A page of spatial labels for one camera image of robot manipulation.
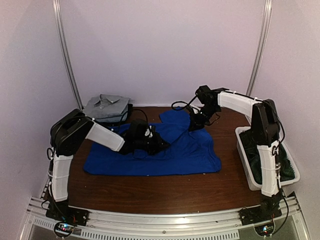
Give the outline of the grey polo shirt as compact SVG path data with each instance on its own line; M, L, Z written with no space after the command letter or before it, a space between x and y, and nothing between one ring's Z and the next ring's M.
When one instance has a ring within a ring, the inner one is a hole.
M87 102L83 112L96 120L120 117L128 110L130 101L129 97L100 94Z

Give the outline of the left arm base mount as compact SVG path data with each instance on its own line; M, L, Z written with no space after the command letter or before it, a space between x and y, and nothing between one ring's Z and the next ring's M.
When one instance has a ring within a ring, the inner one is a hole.
M89 217L89 211L73 207L59 207L49 204L45 216L61 222L66 222L75 226L86 226Z

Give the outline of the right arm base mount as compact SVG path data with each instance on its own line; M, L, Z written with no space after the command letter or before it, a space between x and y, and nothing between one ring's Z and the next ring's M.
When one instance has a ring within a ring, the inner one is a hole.
M282 211L279 205L266 209L265 207L253 206L243 207L238 211L240 221L243 226L256 224L265 221L271 221L273 218L281 217Z

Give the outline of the blue garment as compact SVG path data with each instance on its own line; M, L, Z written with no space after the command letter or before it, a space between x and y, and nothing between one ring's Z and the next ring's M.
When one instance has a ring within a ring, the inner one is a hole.
M137 149L121 155L93 143L83 170L103 176L170 176L216 173L222 169L220 158L214 152L214 140L205 130L189 131L189 114L167 110L159 115L156 131L170 146L155 154Z

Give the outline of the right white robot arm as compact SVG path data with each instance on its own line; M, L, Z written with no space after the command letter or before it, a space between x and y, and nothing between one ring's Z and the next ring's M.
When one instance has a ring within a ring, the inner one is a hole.
M227 88L210 89L207 85L195 91L195 97L203 105L194 110L189 109L190 132L203 129L210 124L211 117L228 108L244 116L250 117L250 130L260 157L262 187L264 196L261 206L256 210L259 220L268 220L275 212L275 204L281 198L280 163L278 149L281 144L280 131L283 126L279 120L273 100L261 100L246 96Z

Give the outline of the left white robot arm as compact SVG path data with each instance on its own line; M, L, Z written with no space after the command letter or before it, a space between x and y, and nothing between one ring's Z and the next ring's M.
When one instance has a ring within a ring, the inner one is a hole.
M146 120L133 120L128 129L119 134L76 108L50 129L49 150L52 155L49 157L51 161L48 171L51 180L49 192L55 202L68 199L71 162L84 140L100 144L121 155L143 150L152 156L170 146L170 143L156 131L156 127Z

